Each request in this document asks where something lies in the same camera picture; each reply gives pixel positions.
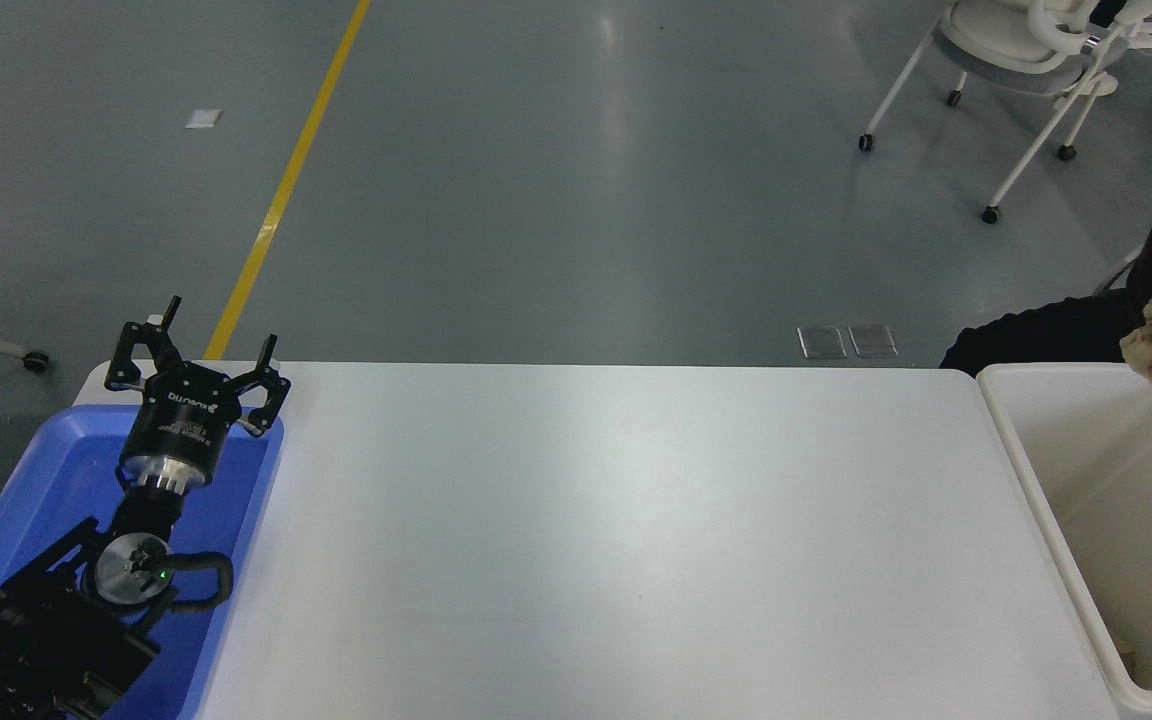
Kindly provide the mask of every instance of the metal floor plate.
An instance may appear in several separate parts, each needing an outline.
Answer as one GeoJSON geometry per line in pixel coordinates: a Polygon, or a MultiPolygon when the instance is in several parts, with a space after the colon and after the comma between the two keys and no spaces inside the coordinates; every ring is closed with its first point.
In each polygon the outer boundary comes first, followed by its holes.
{"type": "Polygon", "coordinates": [[[799,344],[809,361],[841,361],[847,356],[842,333],[827,325],[819,328],[799,328],[799,344]]]}
{"type": "Polygon", "coordinates": [[[896,357],[896,340],[887,325],[847,325],[858,357],[896,357]]]}

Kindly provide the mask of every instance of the robotic arm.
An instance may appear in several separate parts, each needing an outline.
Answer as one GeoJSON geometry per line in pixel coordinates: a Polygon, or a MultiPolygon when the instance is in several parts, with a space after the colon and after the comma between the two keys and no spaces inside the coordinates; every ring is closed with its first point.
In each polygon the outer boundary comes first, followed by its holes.
{"type": "Polygon", "coordinates": [[[179,305],[173,297],[160,323],[126,324],[105,377],[105,387],[143,395],[114,470],[124,494],[109,528],[83,520],[0,585],[0,719],[96,720],[159,655],[154,624],[211,611],[233,591],[228,556],[175,553],[168,540],[184,498],[211,483],[229,427],[264,434],[291,382],[270,364],[275,336],[234,378],[181,359],[168,338],[179,305]],[[138,344],[154,359],[143,381],[138,344]],[[265,404],[243,414],[238,397],[256,387],[265,404]],[[180,600],[175,574],[198,570],[214,571],[215,592],[180,600]]]}

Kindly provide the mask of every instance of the chair leg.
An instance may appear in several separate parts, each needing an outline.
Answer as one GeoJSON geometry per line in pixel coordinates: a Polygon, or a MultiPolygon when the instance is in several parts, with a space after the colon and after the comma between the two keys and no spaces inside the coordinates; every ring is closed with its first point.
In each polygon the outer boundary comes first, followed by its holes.
{"type": "Polygon", "coordinates": [[[896,99],[896,93],[900,92],[900,89],[905,85],[905,81],[909,79],[909,74],[914,73],[914,67],[918,65],[918,60],[923,56],[923,51],[927,50],[927,46],[932,44],[932,32],[937,30],[938,24],[941,24],[940,14],[937,14],[935,22],[927,29],[927,32],[923,33],[923,40],[919,41],[918,47],[914,50],[914,54],[909,56],[905,68],[901,69],[900,76],[896,77],[896,82],[892,83],[892,88],[887,91],[887,96],[885,96],[882,101],[878,104],[878,111],[874,113],[874,116],[869,120],[869,124],[865,126],[865,132],[861,136],[861,142],[858,143],[861,150],[865,152],[873,150],[874,129],[878,128],[879,122],[882,122],[882,115],[887,114],[887,109],[890,108],[892,100],[896,99]]]}
{"type": "Polygon", "coordinates": [[[1074,90],[1062,97],[1060,103],[1056,104],[1055,113],[1052,113],[1051,120],[1047,120],[1047,124],[1043,127],[1043,131],[1038,132],[1038,137],[1034,138],[1032,143],[1029,143],[1029,150],[1025,150],[1025,154],[1020,157],[1020,161],[1016,162],[1016,167],[1011,168],[1011,173],[1007,174],[1007,179],[1002,181],[1002,185],[998,188],[998,191],[993,194],[990,199],[990,204],[986,205],[984,213],[980,214],[980,219],[986,223],[996,223],[1000,213],[998,213],[998,204],[1002,202],[1002,197],[1007,195],[1007,191],[1011,190],[1011,183],[1016,182],[1020,174],[1029,166],[1029,161],[1034,159],[1036,152],[1043,146],[1044,142],[1051,136],[1052,131],[1055,131],[1056,126],[1060,124],[1061,119],[1064,119],[1064,114],[1068,113],[1074,106],[1074,101],[1078,100],[1078,96],[1083,94],[1083,91],[1091,88],[1092,79],[1100,81],[1100,67],[1092,68],[1091,71],[1083,74],[1083,79],[1078,81],[1078,85],[1074,86],[1074,90]]]}
{"type": "Polygon", "coordinates": [[[1091,92],[1087,92],[1087,99],[1083,101],[1083,109],[1079,109],[1078,118],[1074,120],[1074,127],[1069,129],[1069,135],[1064,137],[1064,142],[1056,150],[1056,157],[1061,160],[1073,160],[1078,156],[1078,150],[1074,150],[1074,138],[1078,137],[1078,131],[1083,129],[1083,123],[1087,120],[1087,113],[1092,111],[1092,104],[1096,103],[1098,96],[1098,90],[1100,90],[1101,83],[1105,82],[1106,74],[1101,73],[1101,77],[1097,79],[1096,85],[1092,86],[1091,92]]]}
{"type": "Polygon", "coordinates": [[[945,104],[950,106],[950,108],[957,108],[958,100],[963,100],[963,88],[968,83],[968,73],[962,71],[958,74],[958,85],[954,86],[950,91],[950,96],[946,97],[945,104]]]}
{"type": "Polygon", "coordinates": [[[24,367],[31,373],[41,373],[51,364],[51,358],[43,350],[29,350],[23,344],[14,344],[1,340],[0,355],[10,355],[15,359],[22,361],[24,367]]]}

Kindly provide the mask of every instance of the yellow floor line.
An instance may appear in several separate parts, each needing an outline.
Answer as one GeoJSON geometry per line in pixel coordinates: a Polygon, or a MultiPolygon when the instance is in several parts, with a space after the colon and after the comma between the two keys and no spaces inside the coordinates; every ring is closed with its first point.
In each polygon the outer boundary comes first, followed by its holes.
{"type": "Polygon", "coordinates": [[[211,341],[207,350],[202,355],[205,361],[219,361],[225,355],[225,347],[229,344],[229,336],[234,333],[234,327],[238,325],[238,316],[243,313],[247,305],[247,297],[251,295],[252,286],[256,283],[256,275],[260,274],[260,266],[265,263],[265,255],[270,251],[270,245],[274,243],[274,233],[283,221],[283,210],[291,198],[291,190],[296,188],[296,179],[301,176],[301,168],[305,165],[305,158],[310,154],[310,146],[314,144],[314,136],[319,132],[319,123],[323,122],[323,113],[328,108],[332,100],[332,92],[340,77],[340,69],[344,68],[344,61],[349,56],[353,46],[353,38],[358,35],[358,26],[362,18],[367,14],[367,5],[371,0],[358,0],[358,5],[353,9],[353,17],[349,18],[349,26],[344,36],[340,38],[338,53],[332,58],[332,67],[323,78],[319,86],[319,96],[314,98],[314,106],[310,108],[310,118],[305,119],[305,127],[301,128],[301,137],[296,141],[296,149],[291,151],[291,160],[287,161],[287,169],[283,170],[283,179],[278,183],[274,191],[274,200],[270,203],[270,211],[265,213],[265,222],[260,225],[260,232],[256,233],[256,242],[252,250],[243,263],[243,270],[238,273],[238,281],[234,283],[234,290],[229,293],[229,301],[225,302],[225,310],[220,313],[220,321],[215,324],[215,331],[211,333],[211,341]]]}

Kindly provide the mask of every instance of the chair caster wheel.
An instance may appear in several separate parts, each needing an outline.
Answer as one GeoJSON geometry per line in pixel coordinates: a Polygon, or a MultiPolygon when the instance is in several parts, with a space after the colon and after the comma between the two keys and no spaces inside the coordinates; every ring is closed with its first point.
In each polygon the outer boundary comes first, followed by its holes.
{"type": "Polygon", "coordinates": [[[45,372],[48,365],[51,365],[51,357],[41,350],[31,350],[24,354],[22,357],[22,363],[24,363],[24,369],[29,370],[31,373],[45,372]]]}

